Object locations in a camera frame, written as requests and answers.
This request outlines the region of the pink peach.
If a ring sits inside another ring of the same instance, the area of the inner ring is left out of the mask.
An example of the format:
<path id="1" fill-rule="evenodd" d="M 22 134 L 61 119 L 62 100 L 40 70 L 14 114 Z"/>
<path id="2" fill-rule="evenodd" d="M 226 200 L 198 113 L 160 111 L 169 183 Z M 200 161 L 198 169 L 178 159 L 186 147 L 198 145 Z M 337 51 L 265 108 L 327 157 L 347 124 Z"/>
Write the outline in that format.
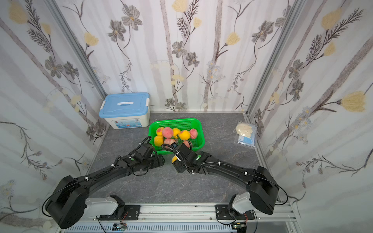
<path id="1" fill-rule="evenodd" d="M 191 139 L 196 139 L 198 137 L 198 131 L 196 129 L 191 129 L 189 133 Z"/>
<path id="2" fill-rule="evenodd" d="M 163 130 L 162 130 L 162 135 L 165 137 L 165 138 L 172 138 L 173 137 L 173 129 L 170 128 L 170 127 L 165 127 Z"/>
<path id="3" fill-rule="evenodd" d="M 183 141 L 183 144 L 187 146 L 190 150 L 192 149 L 192 143 L 189 140 Z"/>
<path id="4" fill-rule="evenodd" d="M 172 145 L 173 143 L 176 143 L 175 139 L 166 138 L 164 140 L 164 144 Z"/>

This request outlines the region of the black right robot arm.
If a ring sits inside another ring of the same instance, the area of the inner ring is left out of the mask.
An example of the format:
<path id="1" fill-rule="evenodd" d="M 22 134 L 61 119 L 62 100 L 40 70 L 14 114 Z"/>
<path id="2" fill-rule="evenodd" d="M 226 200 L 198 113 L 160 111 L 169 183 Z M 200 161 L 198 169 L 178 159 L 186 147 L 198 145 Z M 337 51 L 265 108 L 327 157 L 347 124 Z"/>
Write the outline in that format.
<path id="1" fill-rule="evenodd" d="M 239 167 L 221 161 L 207 152 L 192 151 L 184 143 L 173 143 L 171 151 L 174 153 L 172 164 L 178 173 L 187 171 L 192 175 L 219 176 L 245 189 L 243 194 L 233 195 L 228 204 L 227 211 L 231 218 L 238 218 L 253 210 L 267 215 L 274 213 L 277 196 L 282 188 L 266 168 Z"/>

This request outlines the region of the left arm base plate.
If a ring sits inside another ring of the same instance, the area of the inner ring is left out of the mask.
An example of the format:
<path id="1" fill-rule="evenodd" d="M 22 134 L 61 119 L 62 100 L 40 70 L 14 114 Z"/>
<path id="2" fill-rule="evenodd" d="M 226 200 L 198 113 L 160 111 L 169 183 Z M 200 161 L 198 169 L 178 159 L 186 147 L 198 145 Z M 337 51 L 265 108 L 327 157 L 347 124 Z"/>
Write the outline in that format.
<path id="1" fill-rule="evenodd" d="M 100 215 L 99 220 L 138 220 L 141 205 L 119 205 L 111 215 Z"/>

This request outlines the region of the yellow peach with red blush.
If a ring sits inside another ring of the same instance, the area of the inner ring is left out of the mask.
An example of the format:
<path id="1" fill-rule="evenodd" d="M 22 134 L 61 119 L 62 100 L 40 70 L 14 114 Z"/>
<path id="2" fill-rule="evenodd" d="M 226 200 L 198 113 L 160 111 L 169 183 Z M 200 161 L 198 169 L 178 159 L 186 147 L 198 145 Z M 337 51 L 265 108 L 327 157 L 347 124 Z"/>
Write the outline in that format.
<path id="1" fill-rule="evenodd" d="M 157 128 L 157 130 L 156 130 L 156 135 L 157 136 L 163 136 L 163 127 L 159 127 L 159 128 Z"/>

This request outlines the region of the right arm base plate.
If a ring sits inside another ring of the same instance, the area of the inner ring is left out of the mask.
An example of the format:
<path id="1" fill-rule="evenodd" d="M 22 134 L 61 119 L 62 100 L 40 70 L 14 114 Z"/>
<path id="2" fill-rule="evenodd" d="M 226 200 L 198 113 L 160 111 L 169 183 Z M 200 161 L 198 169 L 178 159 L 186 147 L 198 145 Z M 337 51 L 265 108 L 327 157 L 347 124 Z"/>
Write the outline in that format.
<path id="1" fill-rule="evenodd" d="M 227 204 L 215 205 L 215 214 L 217 220 L 255 220 L 254 212 L 241 214 Z"/>

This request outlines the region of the yellow peach bottom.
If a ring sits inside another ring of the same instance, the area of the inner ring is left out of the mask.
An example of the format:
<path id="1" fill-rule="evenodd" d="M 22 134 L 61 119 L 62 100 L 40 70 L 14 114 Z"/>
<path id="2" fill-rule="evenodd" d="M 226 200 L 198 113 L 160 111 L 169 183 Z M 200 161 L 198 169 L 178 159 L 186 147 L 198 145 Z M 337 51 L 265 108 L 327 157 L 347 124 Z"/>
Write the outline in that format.
<path id="1" fill-rule="evenodd" d="M 180 132 L 180 134 L 178 135 L 178 137 L 181 139 L 181 140 L 189 140 L 190 137 L 191 137 L 191 134 L 188 130 L 183 130 Z"/>

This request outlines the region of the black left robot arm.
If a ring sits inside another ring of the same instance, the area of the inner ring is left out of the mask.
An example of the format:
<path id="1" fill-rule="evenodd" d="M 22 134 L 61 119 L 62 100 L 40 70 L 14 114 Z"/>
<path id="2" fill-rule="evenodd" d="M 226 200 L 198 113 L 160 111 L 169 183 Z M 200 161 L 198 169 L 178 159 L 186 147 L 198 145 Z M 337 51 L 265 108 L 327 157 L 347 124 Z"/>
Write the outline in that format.
<path id="1" fill-rule="evenodd" d="M 104 186 L 140 170 L 161 167 L 165 158 L 157 154 L 149 143 L 142 143 L 128 155 L 118 156 L 109 166 L 77 178 L 70 175 L 64 177 L 54 192 L 47 197 L 42 205 L 45 216 L 53 218 L 61 229 L 67 229 L 76 224 L 88 210 L 86 199 L 90 194 Z"/>

